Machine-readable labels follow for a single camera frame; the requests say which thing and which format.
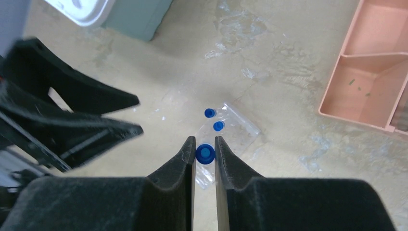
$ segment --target white lid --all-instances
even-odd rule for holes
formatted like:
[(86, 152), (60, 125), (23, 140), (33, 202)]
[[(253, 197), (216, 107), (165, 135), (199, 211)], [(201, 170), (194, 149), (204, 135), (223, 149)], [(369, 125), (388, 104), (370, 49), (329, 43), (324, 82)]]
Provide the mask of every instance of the white lid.
[(45, 0), (82, 27), (98, 27), (109, 15), (115, 0)]

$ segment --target pink plastic tray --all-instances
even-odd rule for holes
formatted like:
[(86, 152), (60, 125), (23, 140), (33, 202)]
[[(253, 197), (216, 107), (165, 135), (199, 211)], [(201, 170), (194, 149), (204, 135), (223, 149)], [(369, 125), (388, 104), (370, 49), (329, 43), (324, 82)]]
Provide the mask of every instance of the pink plastic tray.
[(408, 140), (408, 0), (361, 0), (319, 113)]

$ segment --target beige floor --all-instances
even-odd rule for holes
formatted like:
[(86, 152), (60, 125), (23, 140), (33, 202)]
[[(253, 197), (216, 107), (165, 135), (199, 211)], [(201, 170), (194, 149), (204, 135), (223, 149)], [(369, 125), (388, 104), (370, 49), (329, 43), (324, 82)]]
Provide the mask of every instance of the beige floor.
[[(111, 29), (82, 29), (34, 0), (26, 36), (141, 100), (136, 111), (111, 116), (141, 124), (145, 134), (67, 175), (146, 176), (196, 133), (205, 108), (228, 101), (262, 130), (245, 153), (256, 154), (245, 159), (256, 171), (364, 179), (395, 226), (408, 230), (408, 144), (315, 113), (357, 2), (175, 0), (145, 43)], [(309, 171), (300, 157), (320, 170)], [(195, 195), (195, 230), (216, 230), (214, 185)]]

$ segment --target clear plastic bag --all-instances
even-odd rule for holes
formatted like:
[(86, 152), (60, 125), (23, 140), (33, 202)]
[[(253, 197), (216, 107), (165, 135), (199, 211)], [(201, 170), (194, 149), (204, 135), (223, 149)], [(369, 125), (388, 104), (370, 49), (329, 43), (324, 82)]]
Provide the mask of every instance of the clear plastic bag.
[[(215, 131), (214, 123), (222, 121), (225, 126)], [(258, 137), (260, 130), (230, 103), (224, 103), (217, 109), (217, 114), (207, 120), (196, 133), (197, 146), (208, 143), (214, 147), (215, 136), (222, 136), (230, 149), (240, 156), (245, 149)], [(197, 162), (195, 182), (203, 189), (215, 181), (214, 162), (203, 165)]]

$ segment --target blue cap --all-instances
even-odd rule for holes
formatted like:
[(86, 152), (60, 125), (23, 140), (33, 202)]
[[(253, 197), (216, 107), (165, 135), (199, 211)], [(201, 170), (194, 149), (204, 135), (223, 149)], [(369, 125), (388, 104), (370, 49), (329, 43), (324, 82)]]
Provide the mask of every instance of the blue cap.
[(207, 108), (204, 111), (204, 116), (207, 117), (207, 118), (213, 118), (213, 117), (216, 116), (216, 114), (217, 114), (217, 112), (212, 108)]
[(216, 152), (214, 151), (214, 148), (207, 143), (201, 144), (195, 151), (195, 158), (197, 158), (197, 161), (203, 165), (210, 164), (215, 157)]
[(215, 131), (221, 131), (224, 127), (225, 127), (225, 124), (222, 121), (215, 122), (213, 125), (213, 128)]

